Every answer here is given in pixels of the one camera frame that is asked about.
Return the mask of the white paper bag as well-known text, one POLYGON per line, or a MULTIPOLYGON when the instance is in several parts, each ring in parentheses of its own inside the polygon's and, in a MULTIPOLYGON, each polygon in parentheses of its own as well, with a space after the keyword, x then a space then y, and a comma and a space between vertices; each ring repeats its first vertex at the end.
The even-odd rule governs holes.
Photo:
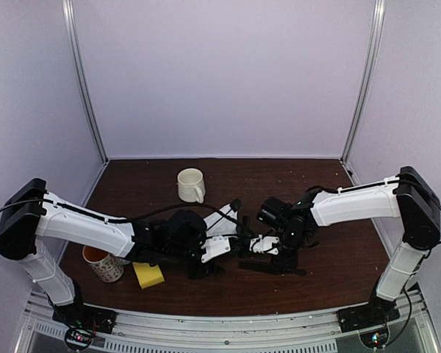
MULTIPOLYGON (((229 204, 223 206, 220 211, 234 220, 237 220, 238 212, 233 211, 229 204)), ((204 222, 207 225, 206 235, 208 238, 220 235, 234 235, 237 233, 236 223, 229 221, 216 212, 205 217, 204 222)))

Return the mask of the black handled comb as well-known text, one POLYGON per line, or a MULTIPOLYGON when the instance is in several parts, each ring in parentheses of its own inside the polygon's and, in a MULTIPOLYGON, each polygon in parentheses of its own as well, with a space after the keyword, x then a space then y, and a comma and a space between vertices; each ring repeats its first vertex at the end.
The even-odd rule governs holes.
POLYGON ((257 261, 247 261, 241 260, 238 263, 238 267, 247 271, 255 271, 263 274, 271 275, 285 275, 292 274, 296 276, 306 276, 307 271, 299 268, 282 268, 281 266, 275 266, 271 263, 257 262, 257 261))

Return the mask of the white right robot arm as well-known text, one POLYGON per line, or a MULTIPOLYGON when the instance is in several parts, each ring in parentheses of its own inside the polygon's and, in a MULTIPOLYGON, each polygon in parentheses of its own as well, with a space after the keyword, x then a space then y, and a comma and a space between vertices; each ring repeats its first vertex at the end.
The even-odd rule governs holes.
POLYGON ((296 255, 305 237, 319 227, 372 218, 398 218, 401 242, 362 308, 367 324, 378 324, 415 275, 423 258, 440 241, 439 199, 413 167, 382 181, 350 188, 308 188, 293 204, 268 197, 257 219, 280 232, 279 257, 296 255))

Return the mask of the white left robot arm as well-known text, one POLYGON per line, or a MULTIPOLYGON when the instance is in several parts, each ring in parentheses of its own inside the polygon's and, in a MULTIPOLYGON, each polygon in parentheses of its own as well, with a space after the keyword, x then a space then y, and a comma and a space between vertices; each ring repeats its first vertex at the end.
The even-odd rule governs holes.
POLYGON ((76 327, 91 319, 79 285, 56 264, 43 239, 59 238, 102 250, 131 263, 189 263, 202 275, 215 270, 213 258, 230 250, 236 212, 228 206, 203 218, 177 210, 166 221, 116 218, 73 205, 35 178, 0 209, 0 255, 19 262, 47 294, 54 311, 76 327))

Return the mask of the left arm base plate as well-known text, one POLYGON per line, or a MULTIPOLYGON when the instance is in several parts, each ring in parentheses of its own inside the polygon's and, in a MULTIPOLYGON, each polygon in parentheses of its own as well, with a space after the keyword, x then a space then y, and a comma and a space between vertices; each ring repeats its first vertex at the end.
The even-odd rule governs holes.
POLYGON ((53 305, 52 308, 54 321, 67 327, 85 329, 90 332, 111 334, 117 318, 117 313, 114 310, 86 304, 53 305))

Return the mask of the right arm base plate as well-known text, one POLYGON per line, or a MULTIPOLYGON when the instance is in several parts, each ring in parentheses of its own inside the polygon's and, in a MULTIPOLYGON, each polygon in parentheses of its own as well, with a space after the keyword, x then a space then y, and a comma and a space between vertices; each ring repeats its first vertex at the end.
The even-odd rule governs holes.
POLYGON ((337 311, 337 319, 342 333, 385 325, 400 317, 398 309, 394 306, 380 307, 371 303, 337 311))

